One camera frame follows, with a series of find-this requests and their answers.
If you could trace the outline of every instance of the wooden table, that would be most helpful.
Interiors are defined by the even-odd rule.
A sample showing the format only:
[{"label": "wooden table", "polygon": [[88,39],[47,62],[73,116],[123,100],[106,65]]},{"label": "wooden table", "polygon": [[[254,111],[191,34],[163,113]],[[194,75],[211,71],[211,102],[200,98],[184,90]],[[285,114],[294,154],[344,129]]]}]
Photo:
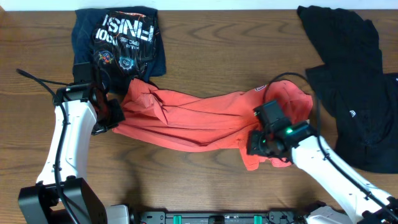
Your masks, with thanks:
[{"label": "wooden table", "polygon": [[[358,11],[379,31],[384,71],[398,71],[397,11]],[[282,72],[320,65],[295,11],[159,12],[167,74],[161,88],[209,97],[247,91]],[[0,27],[0,222],[24,223],[19,189],[35,184],[55,125],[51,96],[16,68],[72,81],[74,12],[7,12]],[[304,90],[304,83],[293,81]],[[334,146],[334,120],[323,112],[323,135]],[[337,203],[296,167],[263,163],[247,171],[236,149],[178,152],[108,132],[93,136],[88,183],[105,205],[130,203],[169,211],[302,208]],[[361,172],[398,196],[398,175]]]}]

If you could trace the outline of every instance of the green component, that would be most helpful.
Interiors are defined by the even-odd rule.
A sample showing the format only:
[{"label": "green component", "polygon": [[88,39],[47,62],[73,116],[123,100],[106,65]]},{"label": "green component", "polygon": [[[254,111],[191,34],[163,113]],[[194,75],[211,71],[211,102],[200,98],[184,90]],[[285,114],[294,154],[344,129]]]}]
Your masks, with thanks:
[{"label": "green component", "polygon": [[290,134],[290,133],[292,133],[293,132],[293,130],[291,129],[291,128],[287,128],[286,129],[286,134]]},{"label": "green component", "polygon": [[174,215],[173,216],[173,224],[181,224],[181,223],[182,223],[181,215]]},{"label": "green component", "polygon": [[262,224],[262,216],[261,215],[254,216],[254,224]]}]

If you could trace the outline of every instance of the red garment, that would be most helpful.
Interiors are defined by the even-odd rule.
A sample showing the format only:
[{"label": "red garment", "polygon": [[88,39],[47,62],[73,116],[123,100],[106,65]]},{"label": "red garment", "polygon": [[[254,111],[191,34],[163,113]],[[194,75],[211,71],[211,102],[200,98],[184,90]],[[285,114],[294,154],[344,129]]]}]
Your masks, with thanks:
[{"label": "red garment", "polygon": [[[125,121],[114,128],[115,133],[130,138],[185,152],[239,148],[244,165],[255,170],[268,158],[249,156],[246,145],[249,132],[261,127],[253,109],[265,101],[276,99],[293,123],[308,119],[312,97],[289,81],[273,83],[248,92],[198,98],[158,88],[133,79],[122,102]],[[284,167],[279,159],[270,159],[273,166]]]}]

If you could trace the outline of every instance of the clothing pile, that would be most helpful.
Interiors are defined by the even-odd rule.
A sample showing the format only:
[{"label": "clothing pile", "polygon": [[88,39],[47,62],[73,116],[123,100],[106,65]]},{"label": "clothing pile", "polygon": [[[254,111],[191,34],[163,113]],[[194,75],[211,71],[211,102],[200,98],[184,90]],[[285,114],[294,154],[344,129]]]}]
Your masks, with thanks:
[{"label": "clothing pile", "polygon": [[[398,75],[382,72],[373,23],[344,9],[300,6],[297,13],[325,63],[306,73],[336,118],[336,152],[360,169],[398,172]],[[95,65],[110,92],[126,95],[126,120],[115,133],[179,151],[239,149],[248,170],[268,160],[247,155],[249,133],[261,128],[254,108],[277,100],[297,123],[308,119],[313,106],[310,95],[285,80],[270,85],[266,97],[266,86],[205,99],[158,89],[149,78],[165,74],[166,67],[155,9],[77,10],[72,45],[75,65]],[[276,167],[290,165],[269,160]]]}]

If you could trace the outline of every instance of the black garment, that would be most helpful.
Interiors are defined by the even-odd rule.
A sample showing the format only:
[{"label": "black garment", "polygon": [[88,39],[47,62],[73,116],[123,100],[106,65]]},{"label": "black garment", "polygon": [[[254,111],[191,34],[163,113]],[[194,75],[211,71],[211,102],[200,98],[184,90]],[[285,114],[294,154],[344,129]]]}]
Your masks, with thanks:
[{"label": "black garment", "polygon": [[[147,7],[122,7],[80,9],[75,12],[76,24],[72,31],[74,64],[90,62],[98,65],[103,82],[110,86],[111,92],[124,95],[132,78],[138,77],[148,82],[149,77],[166,73],[164,46],[157,25],[157,10]],[[121,22],[122,19],[126,27],[123,24],[122,34],[119,34],[119,29],[116,28],[119,24],[116,22]],[[152,42],[148,42],[144,39],[149,37],[151,26]],[[135,34],[138,30],[140,33],[133,37],[131,28]]]},{"label": "black garment", "polygon": [[363,170],[398,173],[398,82],[382,72],[373,23],[344,9],[300,6],[297,12],[325,63],[306,73],[336,118],[336,153]]}]

